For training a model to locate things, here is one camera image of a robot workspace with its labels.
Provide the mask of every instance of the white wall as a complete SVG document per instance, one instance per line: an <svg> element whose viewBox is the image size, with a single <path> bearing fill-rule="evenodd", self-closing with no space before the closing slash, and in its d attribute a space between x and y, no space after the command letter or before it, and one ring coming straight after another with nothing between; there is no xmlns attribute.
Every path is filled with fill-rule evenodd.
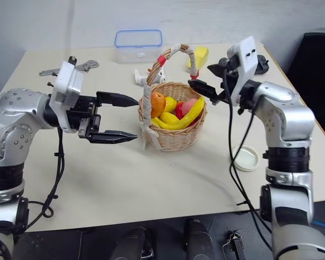
<svg viewBox="0 0 325 260"><path fill-rule="evenodd" d="M325 0L0 0L0 90L26 50L112 46L120 29L158 28L167 44L254 35L287 69L319 27Z"/></svg>

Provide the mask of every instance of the clear plastic box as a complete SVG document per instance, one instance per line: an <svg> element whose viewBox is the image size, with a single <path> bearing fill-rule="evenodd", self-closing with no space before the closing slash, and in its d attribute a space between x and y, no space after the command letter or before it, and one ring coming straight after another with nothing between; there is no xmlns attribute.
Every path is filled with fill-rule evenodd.
<svg viewBox="0 0 325 260"><path fill-rule="evenodd" d="M123 30L117 31L114 45L120 63L154 62L161 54L163 38L157 29Z"/></svg>

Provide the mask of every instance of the orange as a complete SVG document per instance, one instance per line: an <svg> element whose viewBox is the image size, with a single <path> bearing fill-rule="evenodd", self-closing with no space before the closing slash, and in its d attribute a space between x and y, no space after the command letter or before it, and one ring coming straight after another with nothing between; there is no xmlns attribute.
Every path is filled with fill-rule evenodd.
<svg viewBox="0 0 325 260"><path fill-rule="evenodd" d="M152 104L151 117L152 118L159 117L165 109L165 105L166 105L165 96L159 92L152 93L151 104Z"/></svg>

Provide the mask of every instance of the wicker basket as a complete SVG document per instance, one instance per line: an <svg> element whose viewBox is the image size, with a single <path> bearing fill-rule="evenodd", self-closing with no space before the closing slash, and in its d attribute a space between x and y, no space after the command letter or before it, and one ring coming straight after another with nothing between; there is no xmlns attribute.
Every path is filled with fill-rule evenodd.
<svg viewBox="0 0 325 260"><path fill-rule="evenodd" d="M142 122L142 136L145 141L153 144L158 150L178 151L192 145L200 132L204 123L207 110L206 103L199 116L199 120L192 126L181 130L166 130L159 128L151 122L151 93L160 92L165 96L171 96L177 101L185 101L192 98L199 98L201 95L195 92L191 87L183 83L166 82L158 84L151 88L151 84L158 71L177 51L187 53L191 60L190 75L193 79L197 77L198 71L195 64L193 50L185 44L175 44L169 50L165 51L157 61L155 61L150 74L147 77L147 85L144 86L144 95L140 100L139 119Z"/></svg>

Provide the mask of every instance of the beige table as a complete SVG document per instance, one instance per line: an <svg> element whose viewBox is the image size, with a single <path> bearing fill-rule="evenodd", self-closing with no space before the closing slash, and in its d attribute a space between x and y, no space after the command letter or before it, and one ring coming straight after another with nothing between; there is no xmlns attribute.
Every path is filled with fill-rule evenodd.
<svg viewBox="0 0 325 260"><path fill-rule="evenodd" d="M219 78L206 69L208 64L226 56L230 44L207 44L210 56L200 71L199 79L219 86ZM270 70L255 76L256 81L271 81L292 88L279 67L272 61L262 44L259 54L270 60ZM74 49L80 63L97 60L99 68L85 75L83 95L95 95L97 90L117 92L135 99L142 96L142 88L134 84L134 69L144 72L151 64L117 64L114 48ZM47 81L52 76L39 77L38 72L57 68L67 57L62 50L27 52L12 74L4 90L25 87L50 93ZM179 54L167 61L168 80L186 82L187 55ZM216 212L246 210L236 206L243 198L232 182L229 172L228 119L229 109L224 103L213 106L208 102L208 115L198 141L180 152L158 152L152 146L142 147L137 107L103 107L102 130L114 129L139 136L134 141L118 145L90 144L77 134L64 135L66 169L58 186L59 199L53 200L53 218L41 218L29 231L71 229L109 225L160 218L201 215ZM236 115L233 125L233 145L238 145L248 124L250 113ZM24 196L44 201L55 179L57 131L39 131L34 138L25 163ZM255 118L245 143L258 154L264 153L265 132ZM314 171L314 199L325 200L325 134L318 125L313 131L310 168ZM240 172L240 177L254 207L259 208L261 185L265 184L267 161L261 159L257 170ZM29 219L41 210L30 206Z"/></svg>

